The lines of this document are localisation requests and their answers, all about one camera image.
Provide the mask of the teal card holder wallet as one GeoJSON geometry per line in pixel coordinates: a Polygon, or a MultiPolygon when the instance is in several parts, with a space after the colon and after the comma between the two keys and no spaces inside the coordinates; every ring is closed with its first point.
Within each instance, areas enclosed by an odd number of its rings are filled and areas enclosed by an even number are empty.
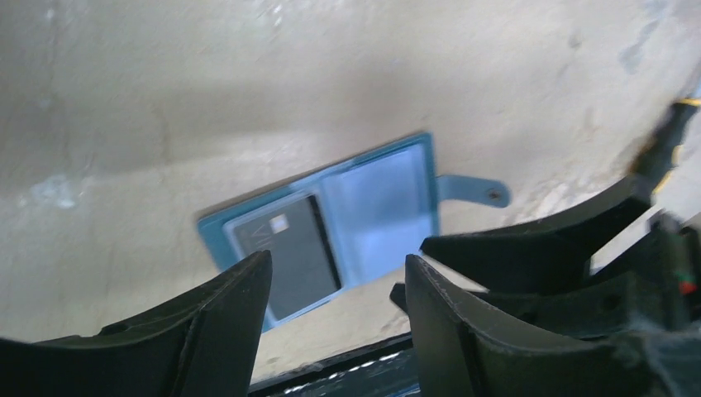
{"type": "MultiPolygon", "coordinates": [[[[305,313],[401,267],[425,238],[440,233],[442,201],[494,208],[511,203],[509,188],[499,180],[439,175],[431,133],[417,132],[235,198],[204,215],[197,229],[217,268],[226,270],[248,256],[230,241],[228,222],[297,194],[317,196],[342,282],[340,291],[305,313]]],[[[262,328],[269,331],[295,318],[274,325],[267,304],[262,328]]]]}

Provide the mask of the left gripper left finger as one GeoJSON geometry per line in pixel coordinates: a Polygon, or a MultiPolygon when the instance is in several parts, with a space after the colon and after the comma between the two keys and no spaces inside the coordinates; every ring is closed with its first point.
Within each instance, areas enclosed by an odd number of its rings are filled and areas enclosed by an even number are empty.
{"type": "Polygon", "coordinates": [[[4,396],[245,396],[272,282],[268,251],[91,337],[1,341],[4,396]]]}

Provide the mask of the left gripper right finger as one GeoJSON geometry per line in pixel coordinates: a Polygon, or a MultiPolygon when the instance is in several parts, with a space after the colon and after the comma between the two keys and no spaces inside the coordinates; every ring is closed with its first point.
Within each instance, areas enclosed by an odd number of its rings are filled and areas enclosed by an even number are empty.
{"type": "Polygon", "coordinates": [[[420,256],[405,263],[424,396],[697,396],[696,332],[586,342],[538,328],[452,284],[420,256]]]}

